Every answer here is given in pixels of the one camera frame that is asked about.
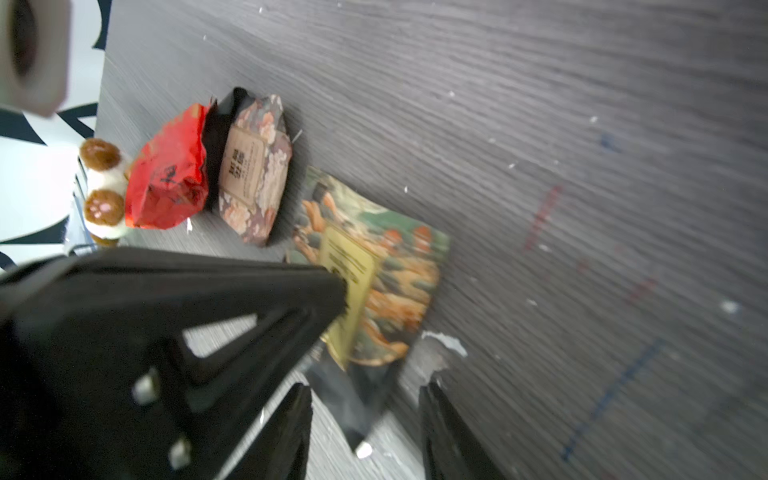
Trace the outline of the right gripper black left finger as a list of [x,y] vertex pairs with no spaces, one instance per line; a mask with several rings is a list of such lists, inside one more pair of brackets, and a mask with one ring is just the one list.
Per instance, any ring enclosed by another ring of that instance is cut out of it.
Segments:
[[312,416],[310,387],[294,384],[227,479],[305,479]]

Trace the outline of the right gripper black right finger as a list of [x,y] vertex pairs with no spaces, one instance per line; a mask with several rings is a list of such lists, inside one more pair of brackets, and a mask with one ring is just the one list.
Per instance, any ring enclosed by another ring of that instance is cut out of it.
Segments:
[[420,388],[419,412],[426,479],[505,479],[435,380]]

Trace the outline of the yellow label landscape tea bag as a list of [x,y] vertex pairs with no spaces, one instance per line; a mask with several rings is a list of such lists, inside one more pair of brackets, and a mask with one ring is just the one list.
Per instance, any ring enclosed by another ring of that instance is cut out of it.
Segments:
[[346,285],[306,378],[350,449],[369,435],[420,334],[451,240],[311,167],[285,260],[320,265]]

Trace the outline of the red foil tea bag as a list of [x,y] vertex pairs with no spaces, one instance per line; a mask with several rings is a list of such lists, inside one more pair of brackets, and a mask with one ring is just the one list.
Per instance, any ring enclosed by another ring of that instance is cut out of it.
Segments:
[[189,106],[142,147],[125,197],[128,227],[167,230],[203,209],[209,182],[202,136],[209,110],[202,104]]

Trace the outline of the floral beige label tea bag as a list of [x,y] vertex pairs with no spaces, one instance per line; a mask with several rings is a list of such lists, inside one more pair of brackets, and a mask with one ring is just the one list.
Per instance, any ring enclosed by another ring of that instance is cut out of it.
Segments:
[[278,95],[234,88],[213,103],[202,135],[206,206],[248,244],[264,247],[275,224],[293,155]]

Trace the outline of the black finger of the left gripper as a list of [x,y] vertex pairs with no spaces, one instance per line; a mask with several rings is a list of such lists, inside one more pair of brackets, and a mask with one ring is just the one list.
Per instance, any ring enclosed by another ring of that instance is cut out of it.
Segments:
[[321,266],[140,248],[3,273],[2,477],[216,477],[346,293]]

